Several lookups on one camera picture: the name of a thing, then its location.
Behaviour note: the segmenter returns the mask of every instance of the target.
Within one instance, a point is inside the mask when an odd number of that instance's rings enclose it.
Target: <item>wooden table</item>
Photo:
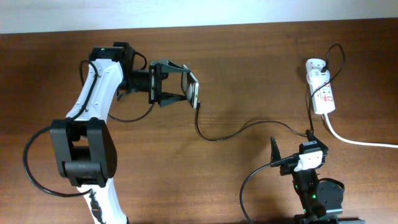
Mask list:
[[[94,46],[114,41],[130,42],[149,60],[188,64],[200,81],[200,127],[211,137],[253,118],[285,122],[303,133],[309,128],[305,61],[325,58],[338,42],[347,60],[332,83],[334,129],[348,139],[398,144],[397,19],[0,35],[1,223],[93,223],[82,198],[52,197],[29,182],[22,149],[33,133],[72,108],[81,91],[80,60]],[[340,62],[336,49],[332,73]],[[180,93],[180,77],[171,75],[164,90]],[[135,118],[148,107],[147,95],[138,93],[114,101],[111,112]],[[140,122],[108,121],[119,157],[115,186],[131,223],[240,222],[240,186],[269,162],[270,137],[282,156],[306,141],[281,125],[262,124],[228,141],[207,142],[195,131],[194,117],[188,103],[179,102],[156,106]],[[330,148],[320,177],[346,185],[342,217],[396,222],[398,151],[343,143],[321,117],[313,119],[316,137]],[[76,192],[58,174],[49,134],[32,146],[29,164],[44,186]],[[244,203],[255,220],[302,213],[292,177],[281,177],[276,168],[253,177]]]

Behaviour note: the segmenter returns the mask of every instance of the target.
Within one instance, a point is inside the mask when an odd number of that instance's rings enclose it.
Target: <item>white power cable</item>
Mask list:
[[[362,145],[362,146],[378,146],[378,147],[392,147],[392,148],[398,148],[398,145],[393,145],[393,144],[383,144],[383,143],[370,143],[370,142],[357,142],[357,141],[351,141],[348,139],[345,139],[341,136],[339,136],[338,134],[336,134],[335,130],[333,130],[333,128],[331,127],[330,121],[329,121],[329,117],[328,114],[324,114],[323,115],[326,124],[328,125],[328,128],[330,130],[330,132],[338,139],[342,140],[343,142],[347,142],[347,143],[351,143],[351,144],[358,144],[358,145]]]

